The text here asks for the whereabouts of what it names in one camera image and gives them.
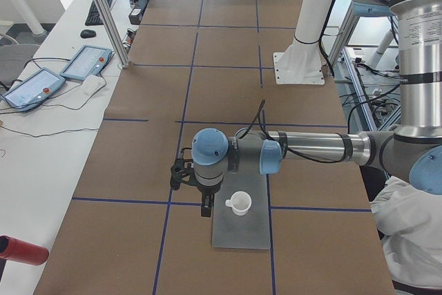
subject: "robotic arm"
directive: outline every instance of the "robotic arm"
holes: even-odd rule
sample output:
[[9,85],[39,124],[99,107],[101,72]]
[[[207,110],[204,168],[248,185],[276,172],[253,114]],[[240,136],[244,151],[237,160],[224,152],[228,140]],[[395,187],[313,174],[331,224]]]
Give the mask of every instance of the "robotic arm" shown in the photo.
[[353,135],[266,132],[261,125],[261,131],[250,126],[227,137],[204,129],[193,139],[193,159],[184,159],[182,150],[171,168],[172,189],[185,183],[201,191],[202,216],[211,215],[225,173],[277,173],[282,160],[292,158],[372,166],[442,194],[442,0],[354,1],[366,8],[388,6],[398,17],[401,125]]

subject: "gray mat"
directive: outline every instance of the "gray mat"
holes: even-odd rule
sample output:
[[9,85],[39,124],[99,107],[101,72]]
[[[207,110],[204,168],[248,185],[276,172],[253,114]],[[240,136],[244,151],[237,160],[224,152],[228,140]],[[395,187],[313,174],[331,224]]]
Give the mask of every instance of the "gray mat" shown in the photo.
[[[251,196],[251,208],[237,216],[225,201],[236,191]],[[226,174],[221,190],[215,195],[212,246],[233,249],[270,249],[267,181],[260,174]]]

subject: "white cup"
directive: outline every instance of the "white cup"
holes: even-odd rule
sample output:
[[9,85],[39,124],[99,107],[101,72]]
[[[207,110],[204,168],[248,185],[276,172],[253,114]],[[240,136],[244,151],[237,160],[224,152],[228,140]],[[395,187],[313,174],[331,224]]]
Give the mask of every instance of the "white cup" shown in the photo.
[[230,200],[226,200],[226,207],[231,207],[237,216],[243,216],[250,210],[251,197],[245,191],[236,191]]

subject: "computer mouse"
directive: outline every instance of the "computer mouse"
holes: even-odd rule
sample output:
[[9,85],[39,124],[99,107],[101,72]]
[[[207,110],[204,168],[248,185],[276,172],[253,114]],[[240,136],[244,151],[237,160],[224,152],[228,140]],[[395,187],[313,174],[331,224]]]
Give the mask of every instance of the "computer mouse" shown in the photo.
[[97,32],[91,29],[85,29],[80,33],[81,38],[91,38],[97,36]]

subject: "white cloth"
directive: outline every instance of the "white cloth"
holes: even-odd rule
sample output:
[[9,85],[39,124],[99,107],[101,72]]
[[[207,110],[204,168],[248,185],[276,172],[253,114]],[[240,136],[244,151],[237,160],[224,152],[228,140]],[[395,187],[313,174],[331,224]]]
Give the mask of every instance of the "white cloth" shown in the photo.
[[372,202],[392,278],[442,289],[442,196],[392,177]]

